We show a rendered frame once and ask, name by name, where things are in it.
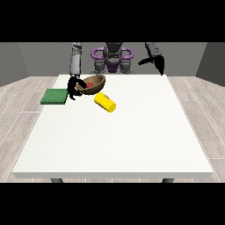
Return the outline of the green square pad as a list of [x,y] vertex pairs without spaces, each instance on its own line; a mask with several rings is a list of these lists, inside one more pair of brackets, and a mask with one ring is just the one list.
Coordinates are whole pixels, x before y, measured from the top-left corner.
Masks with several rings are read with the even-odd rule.
[[68,91],[66,89],[47,89],[40,103],[42,105],[64,105]]

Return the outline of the brown wooden bowl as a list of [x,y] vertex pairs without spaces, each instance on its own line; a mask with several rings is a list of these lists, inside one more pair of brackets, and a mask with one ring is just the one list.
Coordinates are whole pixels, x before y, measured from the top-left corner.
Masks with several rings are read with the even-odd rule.
[[94,95],[99,93],[105,86],[104,75],[94,75],[83,78],[85,83],[92,83],[93,86],[90,88],[83,88],[80,84],[76,85],[76,89],[82,92],[84,95]]

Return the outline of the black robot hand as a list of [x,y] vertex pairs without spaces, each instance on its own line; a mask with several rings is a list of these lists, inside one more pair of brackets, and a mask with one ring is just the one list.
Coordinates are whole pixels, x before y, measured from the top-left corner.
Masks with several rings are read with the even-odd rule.
[[82,96],[83,93],[76,89],[76,85],[79,84],[84,89],[86,88],[86,83],[80,78],[80,76],[71,76],[68,81],[67,91],[69,93],[69,97],[74,100],[74,96]]
[[146,59],[142,59],[138,62],[139,65],[143,65],[146,63],[153,63],[157,70],[159,71],[160,75],[163,75],[164,72],[164,58],[162,55],[157,55],[156,57],[149,57]]

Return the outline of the yellow cup with melon print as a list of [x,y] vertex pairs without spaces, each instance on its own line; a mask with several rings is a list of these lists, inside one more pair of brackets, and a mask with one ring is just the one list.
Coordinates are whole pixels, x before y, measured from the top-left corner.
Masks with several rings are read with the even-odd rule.
[[103,92],[99,92],[96,94],[94,102],[102,106],[109,113],[112,113],[116,108],[116,104],[111,99],[109,99]]

